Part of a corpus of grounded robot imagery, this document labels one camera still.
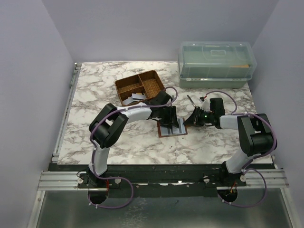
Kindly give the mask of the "brown leather card holder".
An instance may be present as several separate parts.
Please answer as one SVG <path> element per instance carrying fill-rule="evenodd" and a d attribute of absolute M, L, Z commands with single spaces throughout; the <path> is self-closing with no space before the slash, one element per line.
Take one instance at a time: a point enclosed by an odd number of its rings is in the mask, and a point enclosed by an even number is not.
<path fill-rule="evenodd" d="M 160 126 L 159 123 L 157 123 L 157 128 L 158 128 L 158 136 L 160 138 L 163 137 L 174 137 L 174 136 L 181 136 L 181 135 L 187 135 L 188 131 L 187 128 L 185 127 L 184 123 L 184 118 L 178 118 L 178 123 L 179 123 L 179 128 L 176 127 L 164 127 Z"/>

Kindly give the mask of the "brown woven basket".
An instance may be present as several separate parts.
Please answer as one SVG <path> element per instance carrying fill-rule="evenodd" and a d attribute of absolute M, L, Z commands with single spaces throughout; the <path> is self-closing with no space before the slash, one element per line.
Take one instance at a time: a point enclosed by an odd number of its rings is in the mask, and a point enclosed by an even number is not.
<path fill-rule="evenodd" d="M 122 106 L 137 104 L 154 98 L 160 91 L 165 89 L 163 82 L 155 70 L 139 73 L 115 81 L 116 91 Z M 132 94 L 142 94 L 145 99 L 135 101 Z"/>

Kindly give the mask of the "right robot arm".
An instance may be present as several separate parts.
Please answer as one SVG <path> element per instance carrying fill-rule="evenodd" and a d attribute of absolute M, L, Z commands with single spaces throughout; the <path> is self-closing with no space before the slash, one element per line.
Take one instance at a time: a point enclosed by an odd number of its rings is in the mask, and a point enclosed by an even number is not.
<path fill-rule="evenodd" d="M 209 111 L 195 107 L 185 120 L 185 126 L 214 126 L 217 129 L 238 131 L 239 150 L 223 162 L 219 182 L 229 186 L 255 159 L 270 154 L 277 147 L 277 139 L 266 114 L 225 114 L 222 98 L 209 100 Z"/>

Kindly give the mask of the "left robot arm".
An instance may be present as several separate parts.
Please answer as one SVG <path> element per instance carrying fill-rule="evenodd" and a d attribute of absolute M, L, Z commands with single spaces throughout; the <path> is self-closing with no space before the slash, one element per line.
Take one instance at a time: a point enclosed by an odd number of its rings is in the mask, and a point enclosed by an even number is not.
<path fill-rule="evenodd" d="M 104 185 L 110 148 L 118 141 L 127 124 L 155 120 L 162 126 L 179 127 L 176 107 L 172 105 L 177 97 L 169 95 L 164 90 L 145 102 L 125 107 L 116 107 L 109 103 L 101 110 L 89 126 L 89 139 L 93 144 L 89 182 L 94 187 Z"/>

